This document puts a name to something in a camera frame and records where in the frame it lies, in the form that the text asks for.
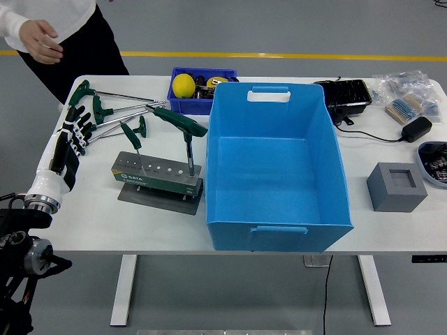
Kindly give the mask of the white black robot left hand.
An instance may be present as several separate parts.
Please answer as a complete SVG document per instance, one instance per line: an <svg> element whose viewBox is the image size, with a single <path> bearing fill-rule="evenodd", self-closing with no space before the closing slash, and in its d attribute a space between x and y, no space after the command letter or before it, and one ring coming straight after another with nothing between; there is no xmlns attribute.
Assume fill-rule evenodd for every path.
<svg viewBox="0 0 447 335"><path fill-rule="evenodd" d="M24 197L24 207L56 213L62 198L75 185L79 158L91 135L91 113L84 106L69 107L61 126L51 135L36 169L36 177Z"/></svg>

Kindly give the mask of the person's right hand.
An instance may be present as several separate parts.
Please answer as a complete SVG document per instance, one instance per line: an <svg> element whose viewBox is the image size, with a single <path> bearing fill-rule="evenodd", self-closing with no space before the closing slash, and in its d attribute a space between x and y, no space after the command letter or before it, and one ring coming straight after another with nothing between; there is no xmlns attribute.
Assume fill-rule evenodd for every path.
<svg viewBox="0 0 447 335"><path fill-rule="evenodd" d="M63 47L55 39L59 34L45 20L28 20L19 30L19 37L30 56L38 63L57 64L63 57Z"/></svg>

